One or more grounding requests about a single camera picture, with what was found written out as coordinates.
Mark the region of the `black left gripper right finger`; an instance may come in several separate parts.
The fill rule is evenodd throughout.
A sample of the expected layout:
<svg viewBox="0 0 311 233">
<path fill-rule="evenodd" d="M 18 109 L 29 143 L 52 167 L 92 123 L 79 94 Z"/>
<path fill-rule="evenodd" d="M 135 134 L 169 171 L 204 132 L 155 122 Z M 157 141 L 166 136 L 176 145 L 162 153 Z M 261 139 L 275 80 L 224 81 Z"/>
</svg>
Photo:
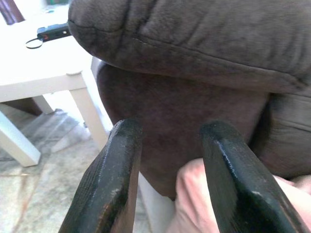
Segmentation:
<svg viewBox="0 0 311 233">
<path fill-rule="evenodd" d="M 276 180 L 230 124 L 202 125 L 207 185 L 222 233 L 308 233 Z"/>
</svg>

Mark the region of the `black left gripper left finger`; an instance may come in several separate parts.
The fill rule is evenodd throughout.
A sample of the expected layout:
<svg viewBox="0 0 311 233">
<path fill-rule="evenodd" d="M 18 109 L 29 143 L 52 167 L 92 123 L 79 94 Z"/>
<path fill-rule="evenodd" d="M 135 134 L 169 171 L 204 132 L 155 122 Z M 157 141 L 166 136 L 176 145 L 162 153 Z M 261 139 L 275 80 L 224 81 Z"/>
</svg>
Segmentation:
<svg viewBox="0 0 311 233">
<path fill-rule="evenodd" d="M 121 120 L 102 151 L 85 171 L 61 233 L 131 233 L 133 231 L 142 127 Z"/>
</svg>

